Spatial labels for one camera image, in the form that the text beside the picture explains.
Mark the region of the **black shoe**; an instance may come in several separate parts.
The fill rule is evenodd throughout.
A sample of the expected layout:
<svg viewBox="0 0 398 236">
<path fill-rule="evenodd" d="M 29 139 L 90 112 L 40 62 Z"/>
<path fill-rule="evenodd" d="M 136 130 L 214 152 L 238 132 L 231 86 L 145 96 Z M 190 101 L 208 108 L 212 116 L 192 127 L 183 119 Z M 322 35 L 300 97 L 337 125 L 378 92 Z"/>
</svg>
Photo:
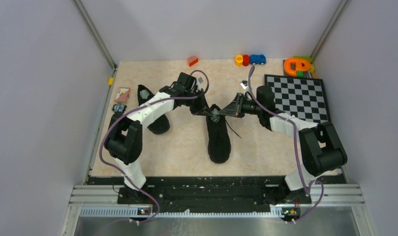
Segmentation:
<svg viewBox="0 0 398 236">
<path fill-rule="evenodd" d="M 154 94 L 144 85 L 138 85 L 137 100 L 138 105 L 149 105 L 149 101 L 154 97 Z M 161 115 L 153 123 L 148 126 L 148 129 L 156 134 L 161 135 L 169 131 L 170 122 L 166 115 Z"/>
<path fill-rule="evenodd" d="M 210 107 L 210 115 L 206 116 L 206 124 L 208 131 L 208 154 L 210 160 L 216 164 L 225 163 L 231 153 L 231 142 L 228 135 L 228 127 L 239 138 L 241 136 L 232 129 L 226 121 L 225 116 L 220 114 L 220 107 L 213 104 Z"/>
</svg>

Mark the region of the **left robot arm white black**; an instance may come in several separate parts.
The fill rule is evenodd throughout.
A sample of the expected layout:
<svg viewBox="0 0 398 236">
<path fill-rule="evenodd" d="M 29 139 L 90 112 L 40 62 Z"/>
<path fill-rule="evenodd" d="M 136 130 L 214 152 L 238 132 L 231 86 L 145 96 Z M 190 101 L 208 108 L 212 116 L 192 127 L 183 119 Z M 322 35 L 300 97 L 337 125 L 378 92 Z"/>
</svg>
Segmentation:
<svg viewBox="0 0 398 236">
<path fill-rule="evenodd" d="M 193 115 L 208 115 L 205 94 L 209 86 L 201 88 L 198 78 L 182 72 L 170 86 L 162 87 L 138 108 L 112 116 L 101 145 L 115 159 L 113 166 L 125 177 L 124 183 L 130 188 L 129 197 L 134 202 L 142 203 L 148 197 L 148 190 L 143 187 L 146 177 L 138 161 L 143 149 L 144 130 L 180 106 L 189 107 Z"/>
</svg>

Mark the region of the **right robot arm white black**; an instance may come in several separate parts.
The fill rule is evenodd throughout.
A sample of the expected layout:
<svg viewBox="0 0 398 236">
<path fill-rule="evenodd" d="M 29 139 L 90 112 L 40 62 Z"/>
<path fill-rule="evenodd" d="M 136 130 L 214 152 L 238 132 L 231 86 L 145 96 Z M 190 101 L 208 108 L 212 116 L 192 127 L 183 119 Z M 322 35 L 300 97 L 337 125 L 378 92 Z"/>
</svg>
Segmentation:
<svg viewBox="0 0 398 236">
<path fill-rule="evenodd" d="M 259 86 L 256 94 L 250 88 L 246 94 L 237 93 L 220 114 L 235 118 L 256 115 L 264 128 L 293 138 L 297 169 L 284 178 L 285 183 L 278 190 L 286 203 L 298 197 L 298 190 L 308 193 L 309 185 L 325 172 L 347 163 L 347 154 L 332 123 L 305 121 L 278 109 L 269 86 Z"/>
</svg>

